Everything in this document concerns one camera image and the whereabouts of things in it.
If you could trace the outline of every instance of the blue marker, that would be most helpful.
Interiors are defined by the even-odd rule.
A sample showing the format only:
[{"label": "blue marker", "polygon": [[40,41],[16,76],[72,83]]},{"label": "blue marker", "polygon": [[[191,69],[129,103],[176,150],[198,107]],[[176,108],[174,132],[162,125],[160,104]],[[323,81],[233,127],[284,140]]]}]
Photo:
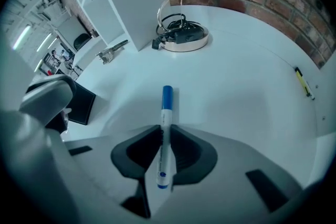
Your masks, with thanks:
[{"label": "blue marker", "polygon": [[157,164],[156,183],[159,188],[167,188],[170,183],[170,126],[173,118],[173,88],[164,86],[162,93],[162,110],[161,110],[161,133],[162,144],[160,147],[160,158]]}]

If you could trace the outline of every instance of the ceiling light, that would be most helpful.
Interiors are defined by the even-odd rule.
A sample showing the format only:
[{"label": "ceiling light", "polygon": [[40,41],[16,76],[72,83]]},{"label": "ceiling light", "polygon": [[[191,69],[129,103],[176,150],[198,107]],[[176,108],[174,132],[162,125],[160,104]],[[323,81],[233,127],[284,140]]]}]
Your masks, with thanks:
[{"label": "ceiling light", "polygon": [[28,31],[30,30],[31,26],[27,25],[26,28],[22,31],[22,33],[19,35],[19,37],[17,38],[17,40],[14,43],[13,46],[13,50],[16,50],[17,47],[20,45],[21,41],[23,40],[23,38],[25,37],[25,35],[28,33]]},{"label": "ceiling light", "polygon": [[37,67],[35,68],[34,72],[36,72],[37,69],[40,68],[40,66],[42,65],[42,62],[43,62],[43,60],[40,60],[40,62],[38,62],[38,65],[37,65]]},{"label": "ceiling light", "polygon": [[49,45],[48,49],[50,49],[50,47],[52,46],[52,44],[56,41],[57,38],[55,38],[52,43]]},{"label": "ceiling light", "polygon": [[51,36],[51,33],[42,41],[41,45],[38,47],[37,51],[39,51],[42,46],[44,45],[44,43],[48,40],[48,38]]}]

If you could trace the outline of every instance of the fluorescent light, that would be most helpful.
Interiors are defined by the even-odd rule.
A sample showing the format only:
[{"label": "fluorescent light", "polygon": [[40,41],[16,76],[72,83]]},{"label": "fluorescent light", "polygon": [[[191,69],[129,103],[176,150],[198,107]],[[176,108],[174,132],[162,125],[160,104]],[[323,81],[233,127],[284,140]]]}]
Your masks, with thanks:
[{"label": "fluorescent light", "polygon": [[55,38],[52,43],[49,45],[48,49],[50,49],[50,47],[52,46],[52,44],[56,41],[57,38]]},{"label": "fluorescent light", "polygon": [[17,49],[17,47],[20,45],[21,41],[23,40],[23,38],[25,37],[25,35],[28,33],[29,30],[30,30],[30,25],[27,25],[26,28],[22,31],[22,33],[19,35],[19,37],[15,41],[13,50]]},{"label": "fluorescent light", "polygon": [[37,65],[37,67],[35,68],[34,72],[36,72],[37,69],[40,68],[40,66],[42,65],[42,62],[43,62],[43,60],[41,59],[40,62],[38,62],[38,65]]},{"label": "fluorescent light", "polygon": [[44,43],[48,40],[48,38],[51,36],[51,33],[49,33],[49,35],[42,41],[41,45],[38,47],[37,51],[39,51],[42,46],[44,45]]}]

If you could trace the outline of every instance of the white marker barrel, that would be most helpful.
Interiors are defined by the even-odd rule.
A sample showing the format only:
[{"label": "white marker barrel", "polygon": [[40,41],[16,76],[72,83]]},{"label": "white marker barrel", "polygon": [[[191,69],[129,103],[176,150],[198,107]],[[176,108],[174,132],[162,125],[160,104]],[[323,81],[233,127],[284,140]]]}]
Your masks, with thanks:
[{"label": "white marker barrel", "polygon": [[159,163],[157,164],[158,175],[156,183],[159,188],[167,188],[170,183],[170,126],[173,118],[173,88],[164,86],[162,93],[161,110],[161,134],[162,144],[160,147]]}]

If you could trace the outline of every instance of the black rubber pad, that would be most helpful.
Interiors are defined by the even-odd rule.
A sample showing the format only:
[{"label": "black rubber pad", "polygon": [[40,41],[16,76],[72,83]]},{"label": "black rubber pad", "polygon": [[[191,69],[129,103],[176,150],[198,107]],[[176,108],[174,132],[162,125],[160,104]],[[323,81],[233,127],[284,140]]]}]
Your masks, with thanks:
[{"label": "black rubber pad", "polygon": [[288,202],[288,198],[261,170],[247,172],[246,176],[270,212],[274,212]]},{"label": "black rubber pad", "polygon": [[89,146],[81,146],[81,147],[77,147],[77,148],[73,148],[71,150],[69,150],[69,153],[71,156],[75,156],[87,151],[91,151],[92,148],[90,148]]}]

